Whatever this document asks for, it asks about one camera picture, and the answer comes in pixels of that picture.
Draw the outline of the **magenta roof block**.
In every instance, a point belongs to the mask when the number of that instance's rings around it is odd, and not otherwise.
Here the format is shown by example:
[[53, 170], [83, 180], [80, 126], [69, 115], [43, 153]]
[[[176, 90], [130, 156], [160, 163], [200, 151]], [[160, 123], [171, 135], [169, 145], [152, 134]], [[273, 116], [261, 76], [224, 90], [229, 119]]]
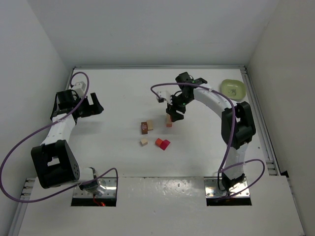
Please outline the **magenta roof block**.
[[170, 141], [169, 140], [163, 140], [159, 147], [162, 150], [166, 150], [169, 145], [170, 145]]

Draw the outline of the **green plastic bowl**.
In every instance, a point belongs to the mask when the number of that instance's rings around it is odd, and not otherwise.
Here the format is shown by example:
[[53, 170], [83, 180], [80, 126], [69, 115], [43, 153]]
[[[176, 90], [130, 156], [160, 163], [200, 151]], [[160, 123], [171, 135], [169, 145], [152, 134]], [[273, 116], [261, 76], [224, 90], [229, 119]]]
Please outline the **green plastic bowl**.
[[245, 84], [238, 80], [223, 80], [220, 92], [234, 101], [241, 101], [246, 97]]

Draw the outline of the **brown printed rectangular block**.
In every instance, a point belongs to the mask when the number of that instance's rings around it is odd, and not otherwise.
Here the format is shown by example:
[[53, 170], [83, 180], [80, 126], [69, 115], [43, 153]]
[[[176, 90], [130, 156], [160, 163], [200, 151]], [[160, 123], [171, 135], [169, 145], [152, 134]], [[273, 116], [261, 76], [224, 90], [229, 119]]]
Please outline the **brown printed rectangular block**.
[[148, 125], [147, 122], [141, 122], [141, 134], [148, 134]]

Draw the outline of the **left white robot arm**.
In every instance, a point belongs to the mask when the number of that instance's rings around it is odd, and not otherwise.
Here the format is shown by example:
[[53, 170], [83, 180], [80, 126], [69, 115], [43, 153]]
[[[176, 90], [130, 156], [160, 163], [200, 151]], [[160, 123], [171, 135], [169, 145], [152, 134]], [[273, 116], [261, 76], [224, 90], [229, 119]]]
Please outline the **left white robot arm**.
[[78, 90], [57, 92], [50, 116], [52, 125], [47, 137], [31, 150], [37, 177], [44, 189], [69, 183], [82, 183], [96, 178], [92, 167], [81, 168], [69, 147], [69, 138], [77, 120], [101, 114], [104, 108], [97, 95], [91, 93], [93, 103]]

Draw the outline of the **natural wood cube block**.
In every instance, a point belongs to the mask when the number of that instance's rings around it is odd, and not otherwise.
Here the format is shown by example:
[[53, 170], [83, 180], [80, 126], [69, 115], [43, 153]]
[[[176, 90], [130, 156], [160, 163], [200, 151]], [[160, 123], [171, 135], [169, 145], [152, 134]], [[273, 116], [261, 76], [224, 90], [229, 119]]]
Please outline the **natural wood cube block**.
[[140, 139], [140, 144], [143, 147], [143, 146], [148, 144], [148, 140], [146, 138], [142, 138], [142, 139]]

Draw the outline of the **red-orange cube block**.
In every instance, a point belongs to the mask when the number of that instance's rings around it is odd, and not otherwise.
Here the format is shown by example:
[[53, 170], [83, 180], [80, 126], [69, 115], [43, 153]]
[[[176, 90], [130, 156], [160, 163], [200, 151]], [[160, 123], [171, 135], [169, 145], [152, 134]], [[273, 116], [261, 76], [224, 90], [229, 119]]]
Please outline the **red-orange cube block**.
[[155, 141], [155, 145], [159, 147], [162, 144], [162, 142], [163, 142], [162, 139], [157, 138], [156, 141]]

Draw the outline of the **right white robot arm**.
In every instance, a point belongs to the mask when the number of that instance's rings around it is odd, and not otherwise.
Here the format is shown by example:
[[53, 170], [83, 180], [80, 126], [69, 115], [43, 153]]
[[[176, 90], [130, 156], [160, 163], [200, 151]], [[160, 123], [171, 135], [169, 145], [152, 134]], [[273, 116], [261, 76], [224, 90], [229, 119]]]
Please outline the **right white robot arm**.
[[221, 175], [221, 184], [227, 191], [245, 177], [243, 166], [237, 166], [237, 163], [244, 162], [248, 144], [256, 134], [251, 107], [247, 102], [231, 102], [219, 92], [201, 88], [207, 81], [203, 78], [195, 80], [187, 72], [179, 74], [175, 81], [179, 84], [181, 93], [170, 96], [172, 102], [166, 109], [173, 122], [184, 119], [186, 105], [193, 100], [203, 103], [221, 118], [221, 136], [228, 150], [218, 174]]

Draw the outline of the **natural wood hotel block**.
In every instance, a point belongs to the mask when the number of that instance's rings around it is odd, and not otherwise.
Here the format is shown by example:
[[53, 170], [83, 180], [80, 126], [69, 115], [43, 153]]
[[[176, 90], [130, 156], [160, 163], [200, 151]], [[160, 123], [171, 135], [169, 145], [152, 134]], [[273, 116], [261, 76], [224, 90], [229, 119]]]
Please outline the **natural wood hotel block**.
[[166, 123], [167, 124], [171, 124], [172, 123], [170, 114], [166, 114]]

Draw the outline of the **natural wood long block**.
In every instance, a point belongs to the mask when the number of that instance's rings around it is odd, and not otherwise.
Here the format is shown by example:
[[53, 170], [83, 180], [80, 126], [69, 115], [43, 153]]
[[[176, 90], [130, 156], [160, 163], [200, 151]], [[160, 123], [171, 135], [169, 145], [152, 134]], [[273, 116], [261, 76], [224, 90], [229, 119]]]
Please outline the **natural wood long block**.
[[154, 127], [153, 127], [153, 121], [152, 121], [151, 119], [149, 119], [149, 120], [146, 121], [146, 123], [147, 123], [147, 129], [148, 129], [148, 131], [152, 131], [152, 130], [154, 129]]

